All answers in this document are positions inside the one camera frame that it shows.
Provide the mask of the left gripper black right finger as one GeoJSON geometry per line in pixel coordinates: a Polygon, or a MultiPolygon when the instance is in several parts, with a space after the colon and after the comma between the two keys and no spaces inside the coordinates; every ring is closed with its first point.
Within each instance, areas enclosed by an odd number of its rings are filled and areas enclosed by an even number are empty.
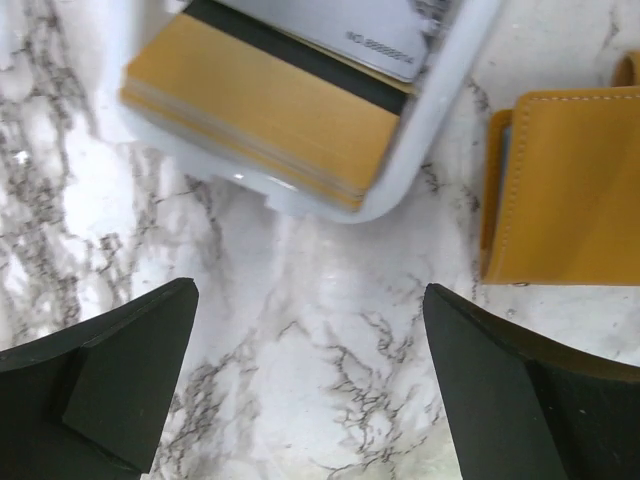
{"type": "Polygon", "coordinates": [[[465,479],[636,479],[639,369],[518,326],[442,285],[423,318],[465,479]]]}

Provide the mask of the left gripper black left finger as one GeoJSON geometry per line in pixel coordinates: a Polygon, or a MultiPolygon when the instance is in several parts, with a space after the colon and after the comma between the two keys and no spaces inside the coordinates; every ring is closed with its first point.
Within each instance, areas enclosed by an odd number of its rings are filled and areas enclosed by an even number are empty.
{"type": "Polygon", "coordinates": [[[1,353],[4,479],[138,479],[150,472],[199,292],[172,280],[1,353]]]}

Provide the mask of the tan leather card holder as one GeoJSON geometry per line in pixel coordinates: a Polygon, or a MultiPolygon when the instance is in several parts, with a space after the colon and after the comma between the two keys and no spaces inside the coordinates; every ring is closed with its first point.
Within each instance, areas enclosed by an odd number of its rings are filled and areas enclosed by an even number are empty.
{"type": "Polygon", "coordinates": [[[639,283],[639,54],[609,87],[532,91],[490,119],[486,284],[639,283]]]}

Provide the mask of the white plastic basket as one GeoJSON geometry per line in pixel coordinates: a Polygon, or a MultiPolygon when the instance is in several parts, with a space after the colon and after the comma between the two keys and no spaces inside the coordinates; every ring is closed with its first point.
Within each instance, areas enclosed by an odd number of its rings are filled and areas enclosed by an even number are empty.
{"type": "Polygon", "coordinates": [[[465,1],[459,7],[440,53],[419,83],[419,96],[401,122],[386,165],[357,212],[313,197],[249,165],[236,153],[216,145],[196,146],[121,103],[113,111],[134,137],[176,158],[188,175],[229,180],[262,195],[265,206],[279,213],[314,214],[341,224],[369,222],[391,211],[408,192],[502,7],[500,1],[465,1]]]}

